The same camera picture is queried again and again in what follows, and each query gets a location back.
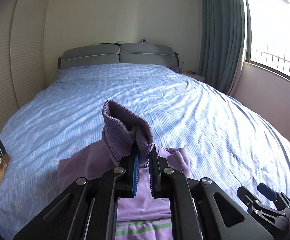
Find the purple sweatshirt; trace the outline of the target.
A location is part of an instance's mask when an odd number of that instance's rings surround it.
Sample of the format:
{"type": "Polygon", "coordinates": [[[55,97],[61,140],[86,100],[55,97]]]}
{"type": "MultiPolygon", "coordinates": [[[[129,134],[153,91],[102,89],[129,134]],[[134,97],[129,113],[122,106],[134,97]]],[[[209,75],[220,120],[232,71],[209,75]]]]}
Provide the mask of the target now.
{"type": "Polygon", "coordinates": [[[59,191],[64,191],[80,177],[101,177],[118,166],[131,153],[132,144],[140,150],[138,186],[134,198],[118,201],[116,239],[172,239],[172,222],[168,199],[155,199],[150,192],[149,153],[167,159],[169,167],[190,177],[191,167],[185,148],[163,148],[154,145],[154,134],[148,122],[116,101],[105,102],[102,115],[102,139],[89,144],[58,165],[59,191]]]}

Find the blue floral bed sheet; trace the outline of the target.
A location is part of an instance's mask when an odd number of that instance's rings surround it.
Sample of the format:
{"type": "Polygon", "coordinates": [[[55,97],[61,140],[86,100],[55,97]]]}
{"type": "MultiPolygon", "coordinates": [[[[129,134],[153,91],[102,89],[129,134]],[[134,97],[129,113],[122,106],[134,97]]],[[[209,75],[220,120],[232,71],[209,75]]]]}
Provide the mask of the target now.
{"type": "Polygon", "coordinates": [[[236,99],[164,66],[76,67],[61,70],[0,133],[11,158],[0,185],[4,239],[58,195],[59,162],[101,139],[107,100],[144,118],[157,146],[184,147],[193,178],[211,178],[232,198],[259,183],[290,197],[290,142],[236,99]]]}

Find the white bedside table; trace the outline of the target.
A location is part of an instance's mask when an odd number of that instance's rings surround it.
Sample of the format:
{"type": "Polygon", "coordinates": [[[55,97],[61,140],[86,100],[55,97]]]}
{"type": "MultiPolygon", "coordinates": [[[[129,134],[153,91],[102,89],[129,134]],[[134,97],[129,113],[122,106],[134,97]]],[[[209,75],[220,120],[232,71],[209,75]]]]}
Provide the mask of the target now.
{"type": "Polygon", "coordinates": [[[182,75],[185,75],[185,76],[188,76],[188,77],[191,77],[197,81],[200,81],[200,82],[206,82],[206,78],[203,77],[203,76],[200,76],[198,74],[193,74],[192,72],[181,72],[182,75]]]}

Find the grey padded headboard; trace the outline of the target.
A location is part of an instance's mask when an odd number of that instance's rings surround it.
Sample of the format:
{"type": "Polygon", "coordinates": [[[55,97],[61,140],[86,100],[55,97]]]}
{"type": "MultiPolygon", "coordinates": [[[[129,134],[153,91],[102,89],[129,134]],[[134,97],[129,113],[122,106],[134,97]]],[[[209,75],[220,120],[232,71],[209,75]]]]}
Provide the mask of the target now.
{"type": "Polygon", "coordinates": [[[180,73],[178,53],[151,43],[101,43],[69,49],[58,59],[58,69],[100,64],[157,64],[180,73]]]}

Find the teal curtain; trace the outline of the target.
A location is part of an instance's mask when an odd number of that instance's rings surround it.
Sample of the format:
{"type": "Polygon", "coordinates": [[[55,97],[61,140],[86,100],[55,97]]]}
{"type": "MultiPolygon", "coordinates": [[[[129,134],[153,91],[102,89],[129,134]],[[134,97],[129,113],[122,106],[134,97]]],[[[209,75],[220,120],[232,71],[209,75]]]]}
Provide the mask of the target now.
{"type": "Polygon", "coordinates": [[[243,67],[247,15],[245,0],[201,0],[199,75],[231,94],[243,67]]]}

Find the window with metal bars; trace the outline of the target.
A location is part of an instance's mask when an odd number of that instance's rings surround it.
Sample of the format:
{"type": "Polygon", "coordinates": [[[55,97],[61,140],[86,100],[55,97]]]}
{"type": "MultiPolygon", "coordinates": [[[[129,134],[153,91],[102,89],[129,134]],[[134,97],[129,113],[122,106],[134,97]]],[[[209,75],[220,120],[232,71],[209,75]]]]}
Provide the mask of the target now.
{"type": "Polygon", "coordinates": [[[246,0],[246,61],[290,81],[290,1],[246,0]]]}

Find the cream louvered wardrobe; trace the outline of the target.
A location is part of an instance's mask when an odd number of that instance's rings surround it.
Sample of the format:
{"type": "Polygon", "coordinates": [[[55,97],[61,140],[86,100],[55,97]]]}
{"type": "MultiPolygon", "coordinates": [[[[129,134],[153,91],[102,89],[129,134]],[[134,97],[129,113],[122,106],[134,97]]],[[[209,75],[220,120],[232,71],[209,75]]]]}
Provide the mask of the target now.
{"type": "Polygon", "coordinates": [[[0,132],[47,87],[43,35],[48,0],[0,0],[0,132]]]}

